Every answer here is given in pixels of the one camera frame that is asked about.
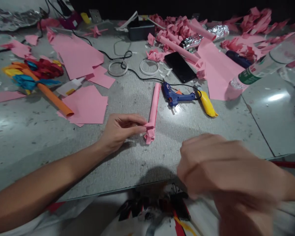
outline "clothing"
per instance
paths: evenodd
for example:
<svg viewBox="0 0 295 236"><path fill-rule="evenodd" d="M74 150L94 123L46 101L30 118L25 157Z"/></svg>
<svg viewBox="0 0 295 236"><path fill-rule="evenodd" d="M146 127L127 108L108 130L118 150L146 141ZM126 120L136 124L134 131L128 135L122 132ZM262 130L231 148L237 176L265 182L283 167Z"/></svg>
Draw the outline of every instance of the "clothing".
<svg viewBox="0 0 295 236"><path fill-rule="evenodd" d="M295 235L295 217L277 215L273 235ZM192 201L175 183L155 184L68 201L0 236L218 236L218 219L209 197Z"/></svg>

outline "black box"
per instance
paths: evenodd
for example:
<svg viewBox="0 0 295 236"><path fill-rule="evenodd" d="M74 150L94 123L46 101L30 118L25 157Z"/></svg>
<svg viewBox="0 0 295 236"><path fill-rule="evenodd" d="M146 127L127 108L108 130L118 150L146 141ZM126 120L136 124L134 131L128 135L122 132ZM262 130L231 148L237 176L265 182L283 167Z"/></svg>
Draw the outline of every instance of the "black box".
<svg viewBox="0 0 295 236"><path fill-rule="evenodd" d="M147 40L149 33L155 34L155 25L150 21L134 20L128 25L129 39L131 41Z"/></svg>

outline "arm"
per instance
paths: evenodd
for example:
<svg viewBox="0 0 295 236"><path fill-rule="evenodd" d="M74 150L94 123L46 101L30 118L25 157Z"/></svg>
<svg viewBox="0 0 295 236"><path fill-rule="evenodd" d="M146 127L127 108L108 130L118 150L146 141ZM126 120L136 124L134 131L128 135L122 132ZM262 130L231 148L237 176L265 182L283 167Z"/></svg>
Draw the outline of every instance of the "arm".
<svg viewBox="0 0 295 236"><path fill-rule="evenodd" d="M0 192L0 233L37 217L68 187L80 180L126 138L146 132L147 121L137 114L110 115L98 142L75 154L47 164Z"/></svg>

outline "yellow utility knife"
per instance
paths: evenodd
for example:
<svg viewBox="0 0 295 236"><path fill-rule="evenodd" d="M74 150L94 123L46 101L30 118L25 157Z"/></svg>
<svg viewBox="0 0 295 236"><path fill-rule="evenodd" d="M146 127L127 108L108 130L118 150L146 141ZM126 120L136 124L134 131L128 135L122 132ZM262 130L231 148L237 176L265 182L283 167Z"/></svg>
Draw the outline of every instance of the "yellow utility knife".
<svg viewBox="0 0 295 236"><path fill-rule="evenodd" d="M194 88L196 89L196 92L198 93L198 96L200 97L200 101L202 103L202 106L203 106L206 114L210 117L218 116L218 114L215 112L215 110L213 108L213 105L212 105L207 93L202 90L200 85L194 85Z"/></svg>

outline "glue bottle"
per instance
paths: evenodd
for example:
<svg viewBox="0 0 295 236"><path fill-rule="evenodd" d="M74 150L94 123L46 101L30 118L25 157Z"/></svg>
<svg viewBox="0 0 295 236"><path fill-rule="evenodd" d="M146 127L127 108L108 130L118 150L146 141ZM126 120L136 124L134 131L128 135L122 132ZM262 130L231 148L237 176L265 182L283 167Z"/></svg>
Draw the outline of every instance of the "glue bottle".
<svg viewBox="0 0 295 236"><path fill-rule="evenodd" d="M73 79L65 83L63 86L57 88L56 91L62 96L69 96L82 85L83 80L85 80L85 76L79 79Z"/></svg>
<svg viewBox="0 0 295 236"><path fill-rule="evenodd" d="M238 76L234 77L230 84L235 89L245 89L250 84L277 71L292 61L295 61L295 34L281 42L266 56L260 58Z"/></svg>

